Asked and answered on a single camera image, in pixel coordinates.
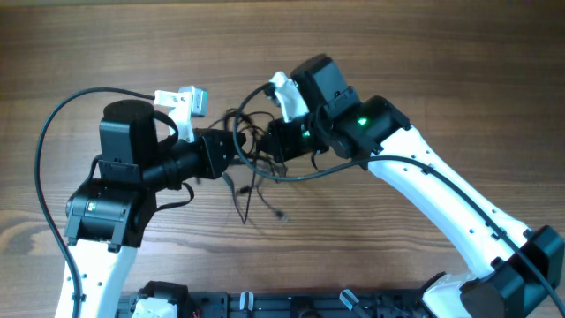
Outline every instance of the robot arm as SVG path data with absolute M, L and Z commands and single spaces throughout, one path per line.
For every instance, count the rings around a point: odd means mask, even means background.
M 206 107 L 200 103 L 193 108 L 191 103 L 173 110 L 178 115 L 173 117 L 175 120 L 139 100 L 114 102 L 104 109 L 100 123 L 102 156 L 96 159 L 101 177 L 83 183 L 66 207 L 64 235 L 69 239 L 69 251 L 83 287 L 79 317 L 116 315 L 144 230 L 153 214 L 164 209 L 157 208 L 155 194 L 165 188 L 179 190 L 184 185 L 192 198 L 192 189 L 184 180 L 219 178 L 233 159 L 236 152 L 230 132 L 190 128 L 190 136 L 187 131 L 179 133 L 175 123 L 186 129 L 190 126 L 190 112 L 199 115 Z M 161 142 L 157 141 L 156 119 L 171 126 L 172 135 Z M 245 143 L 245 135 L 239 134 L 238 141 L 240 145 Z M 73 293 L 67 265 L 57 318 L 72 316 Z M 159 310 L 181 309 L 162 305 Z M 195 310 L 190 302 L 185 306 L 184 312 Z M 136 313 L 143 314 L 143 308 L 143 304 L 136 306 Z
M 361 102 L 331 58 L 314 57 L 290 79 L 278 72 L 271 83 L 266 94 L 282 108 L 283 118 L 269 123 L 263 151 L 284 162 L 332 148 L 341 158 L 359 161 L 361 168 L 406 196 L 462 255 L 469 273 L 438 276 L 426 285 L 422 303 L 429 312 L 439 317 L 529 314 L 547 290 L 509 242 L 520 247 L 553 288 L 559 284 L 564 244 L 553 229 L 532 234 L 526 224 L 494 206 L 432 151 L 392 103 L 379 96 Z M 370 161 L 374 157 L 390 160 Z M 450 181 L 484 215 L 431 171 Z

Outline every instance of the wooden table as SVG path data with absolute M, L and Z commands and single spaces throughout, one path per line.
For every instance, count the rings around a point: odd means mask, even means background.
M 34 190 L 45 117 L 85 87 L 147 94 L 198 85 L 209 125 L 275 71 L 329 54 L 362 99 L 383 95 L 487 198 L 533 229 L 565 233 L 563 6 L 385 2 L 234 2 L 0 10 L 0 316 L 50 317 L 64 261 Z M 100 152 L 98 123 L 119 95 L 88 95 L 57 115 L 42 160 L 61 231 L 64 204 Z M 277 112 L 257 99 L 251 110 Z M 159 129 L 161 136 L 166 133 Z M 339 163 L 331 154 L 319 166 Z M 312 171 L 308 157 L 291 175 Z M 230 170 L 236 183 L 251 173 Z M 252 199 L 243 226 L 222 180 L 196 185 L 186 208 L 157 213 L 125 284 L 191 291 L 296 292 L 419 287 L 465 264 L 402 195 L 359 168 L 268 184 L 278 222 Z M 166 192 L 159 202 L 183 199 Z M 565 297 L 565 290 L 559 289 Z M 555 317 L 551 300 L 535 312 Z

